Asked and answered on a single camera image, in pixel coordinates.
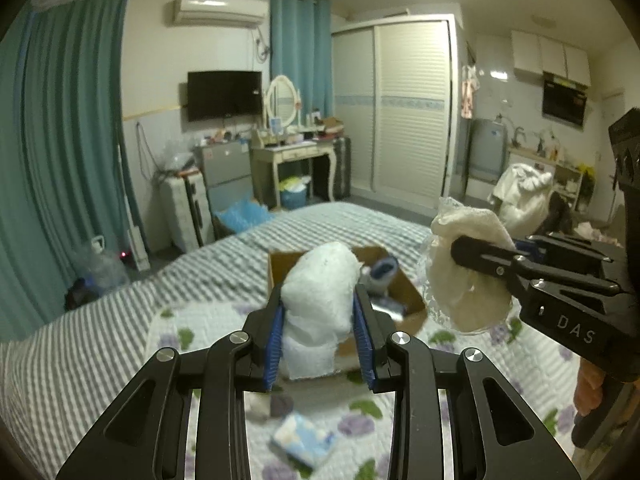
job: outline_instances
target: blue trash bin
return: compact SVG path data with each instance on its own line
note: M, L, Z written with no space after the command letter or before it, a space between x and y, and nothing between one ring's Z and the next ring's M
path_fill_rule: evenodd
M299 209L306 205L306 186L305 189L298 192L281 191L280 204L284 209Z

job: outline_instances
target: teal curtain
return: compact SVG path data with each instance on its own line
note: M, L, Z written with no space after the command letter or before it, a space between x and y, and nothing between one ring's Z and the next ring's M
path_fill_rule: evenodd
M24 75L24 152L38 217L68 282L95 235L127 248L116 146L127 0L78 0L37 13Z
M0 42L0 341L64 312L66 279L38 220L22 144L22 82L33 21L25 6Z
M331 2L271 0L271 77L284 74L300 90L303 116L334 108Z

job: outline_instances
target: blue gripper pad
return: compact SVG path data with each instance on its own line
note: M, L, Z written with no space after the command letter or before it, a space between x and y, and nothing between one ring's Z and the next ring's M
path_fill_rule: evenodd
M264 387L267 391L271 391L273 383L278 377L278 366L280 365L280 357L282 355L282 325L284 323L284 307L282 302L278 305L276 315L273 317L273 325L271 333L264 351Z
M358 348L358 359L360 360L360 372L362 378L369 386L369 390L373 389L373 383L376 375L373 371L373 345L367 332L367 325L362 315L360 301L356 294L353 295L353 336L356 339Z
M529 242L528 240L514 240L513 242L517 250L529 253L529 260L532 262L537 264L543 264L545 262L545 258L535 242Z

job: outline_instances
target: television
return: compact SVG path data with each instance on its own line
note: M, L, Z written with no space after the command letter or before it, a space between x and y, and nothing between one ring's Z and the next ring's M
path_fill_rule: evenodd
M214 70L187 75L189 121L262 114L262 72Z

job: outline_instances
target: gray striped bedsheet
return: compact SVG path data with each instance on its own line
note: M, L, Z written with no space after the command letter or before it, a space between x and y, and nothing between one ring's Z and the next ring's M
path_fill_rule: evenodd
M154 314L177 301L266 299L267 254L340 240L380 245L415 277L430 230L347 203L310 206L180 257L65 314L21 342L0 345L0 416L46 478L143 364Z

